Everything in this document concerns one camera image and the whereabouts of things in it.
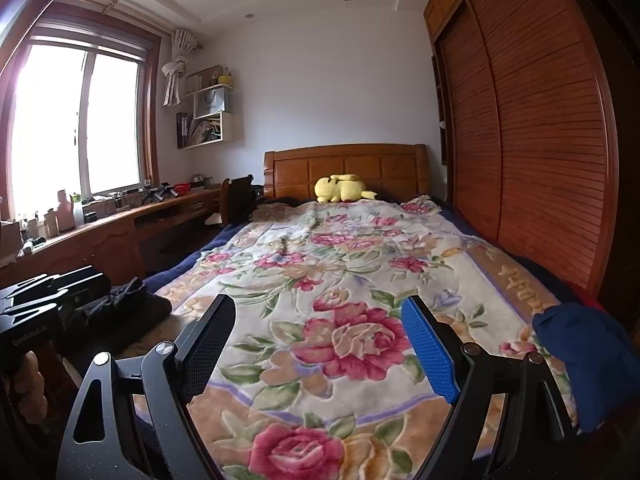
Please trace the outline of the person's left hand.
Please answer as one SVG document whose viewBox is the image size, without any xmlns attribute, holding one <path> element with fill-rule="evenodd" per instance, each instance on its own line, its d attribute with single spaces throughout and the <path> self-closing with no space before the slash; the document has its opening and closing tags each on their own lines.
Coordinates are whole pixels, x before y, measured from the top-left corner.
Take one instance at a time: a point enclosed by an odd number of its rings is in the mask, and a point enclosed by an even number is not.
<svg viewBox="0 0 640 480">
<path fill-rule="evenodd" d="M 17 396 L 17 408 L 31 425 L 38 425 L 47 416 L 48 401 L 44 395 L 44 379 L 38 368 L 34 352 L 24 355 L 20 369 L 4 381 L 7 393 Z"/>
</svg>

